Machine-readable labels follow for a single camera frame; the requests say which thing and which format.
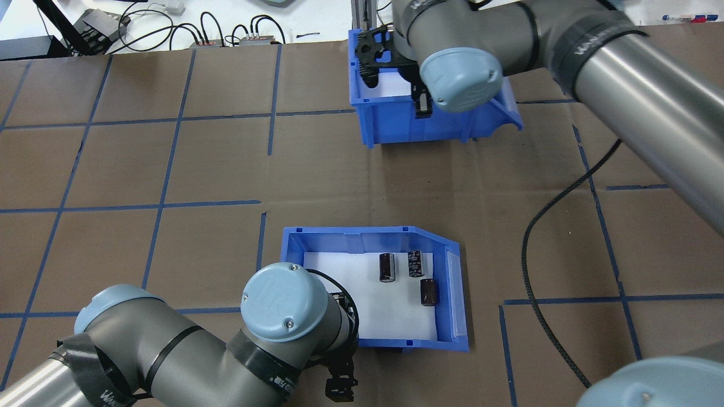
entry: brown cardboard surface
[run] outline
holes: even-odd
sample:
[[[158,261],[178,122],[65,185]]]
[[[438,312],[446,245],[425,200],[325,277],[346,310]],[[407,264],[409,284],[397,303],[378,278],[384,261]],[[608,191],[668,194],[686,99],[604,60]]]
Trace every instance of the brown cardboard surface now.
[[[0,217],[3,231],[0,233],[0,312],[25,312],[55,217],[55,214]]]
[[[541,310],[592,382],[636,360],[620,304],[543,305]],[[518,405],[574,406],[585,387],[546,338],[530,307],[506,306],[505,319]]]
[[[184,116],[271,112],[276,63],[273,46],[199,50]]]
[[[33,311],[80,311],[104,288],[140,284],[155,220],[153,209],[63,214]]]
[[[83,139],[83,127],[4,130],[0,209],[57,208]]]
[[[107,65],[107,56],[32,61],[7,125],[87,122]]]
[[[277,112],[350,109],[347,41],[282,47]]]
[[[565,95],[545,68],[539,68],[530,72],[511,75],[510,85],[513,87],[516,101],[550,101],[560,99],[571,99]]]
[[[473,143],[485,192],[556,193],[586,172],[568,104],[518,105],[525,129],[506,125]]]
[[[184,122],[166,201],[260,199],[268,137],[266,117]]]
[[[21,320],[21,318],[0,319],[0,361],[2,361],[0,363],[6,363],[10,359]]]
[[[175,123],[92,127],[66,206],[157,204],[174,128]]]
[[[190,60],[190,51],[114,55],[93,121],[177,117]]]
[[[56,340],[73,335],[75,318],[32,318],[25,325],[8,383],[14,383],[43,363],[56,348]]]
[[[260,219],[257,205],[165,209],[148,289],[175,308],[239,306]]]
[[[709,26],[657,28],[654,40],[721,80],[720,53],[696,58],[702,44],[722,38],[724,25]],[[521,239],[535,213],[585,172],[581,152],[593,164],[613,135],[581,105],[528,103],[519,104],[523,132],[508,125],[477,142],[369,150],[357,116],[337,112],[350,109],[346,47],[281,46],[276,105],[278,46],[114,56],[94,120],[165,120],[91,126],[62,209],[85,127],[1,130],[0,372],[16,316],[28,324],[11,383],[72,333],[73,318],[7,313],[23,313],[29,300],[33,313],[78,311],[105,287],[140,285],[150,252],[148,290],[175,308],[199,309],[185,312],[201,312],[189,317],[228,340],[242,322],[225,311],[238,307],[257,264],[279,260],[284,227],[414,225],[460,243],[471,351],[360,349],[355,405],[509,406],[511,392],[521,407],[574,405],[583,388],[522,301]],[[45,123],[88,120],[107,59],[59,61],[58,88],[47,95],[38,72],[50,68],[33,62],[11,118],[30,120],[43,113],[38,106],[62,104],[58,110],[70,113],[49,113]],[[0,81],[2,107],[22,69],[0,63],[0,72],[8,77]],[[194,119],[177,123],[189,73],[184,116]],[[95,85],[68,85],[78,78]],[[543,70],[511,81],[519,101],[567,98]],[[69,96],[59,104],[61,94]],[[227,117],[236,114],[252,117]],[[535,292],[547,299],[543,312],[574,360],[593,381],[633,361],[629,322],[644,356],[724,339],[724,303],[701,299],[724,292],[723,240],[671,190],[607,192],[661,183],[626,148],[594,180],[596,193],[588,183],[573,191],[539,222],[529,247]],[[630,321],[612,259],[631,297]],[[326,378],[324,369],[305,372],[289,404],[331,406]]]
[[[629,306],[645,358],[682,354],[722,340],[721,301],[645,301]]]
[[[0,83],[3,84],[0,87],[0,113],[2,113],[3,118],[13,96],[15,96],[15,91],[20,84],[22,73],[27,65],[28,61],[12,61],[4,64],[2,70],[0,70]]]
[[[269,201],[367,197],[369,154],[354,113],[278,117]]]
[[[589,165],[603,157],[616,142],[616,135],[609,130],[583,104],[571,104],[573,123],[581,136]],[[649,168],[626,144],[594,175],[596,186],[605,189],[617,185],[661,185],[665,182]]]
[[[724,239],[671,190],[601,192],[628,295],[724,292]]]

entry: electrolytic capacitor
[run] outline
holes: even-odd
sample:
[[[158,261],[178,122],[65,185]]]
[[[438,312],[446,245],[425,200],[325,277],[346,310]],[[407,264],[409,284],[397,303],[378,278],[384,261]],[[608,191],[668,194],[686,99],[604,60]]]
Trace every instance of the electrolytic capacitor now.
[[[395,255],[383,253],[379,255],[379,281],[395,281]]]
[[[419,250],[413,250],[408,252],[408,267],[410,277],[422,277],[425,275],[425,271],[422,269],[422,252]]]
[[[437,305],[437,284],[432,278],[420,280],[420,303],[424,306]]]

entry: cable connector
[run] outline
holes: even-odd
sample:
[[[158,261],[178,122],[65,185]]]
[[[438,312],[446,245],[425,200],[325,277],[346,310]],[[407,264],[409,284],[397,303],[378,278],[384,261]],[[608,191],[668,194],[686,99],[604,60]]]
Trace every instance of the cable connector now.
[[[183,1],[168,0],[166,2],[166,11],[171,15],[181,15],[186,11],[186,6],[183,4]]]

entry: white foam insert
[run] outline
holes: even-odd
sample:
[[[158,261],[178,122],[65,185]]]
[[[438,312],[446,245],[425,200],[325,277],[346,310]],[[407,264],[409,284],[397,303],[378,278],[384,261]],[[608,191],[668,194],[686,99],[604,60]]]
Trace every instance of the white foam insert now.
[[[304,254],[304,267],[316,269],[340,283],[355,301],[362,339],[437,340],[435,307],[420,304],[420,280],[432,278],[432,253],[423,253],[424,277],[410,277],[407,253],[393,253],[394,282],[379,281],[380,253]],[[320,278],[330,293],[333,284]]]

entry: metal pole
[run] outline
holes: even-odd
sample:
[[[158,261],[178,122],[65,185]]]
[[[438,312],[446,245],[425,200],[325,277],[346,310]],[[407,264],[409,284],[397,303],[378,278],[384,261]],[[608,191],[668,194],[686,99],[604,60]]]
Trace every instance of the metal pole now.
[[[583,66],[576,95],[724,236],[724,91],[641,35]]]

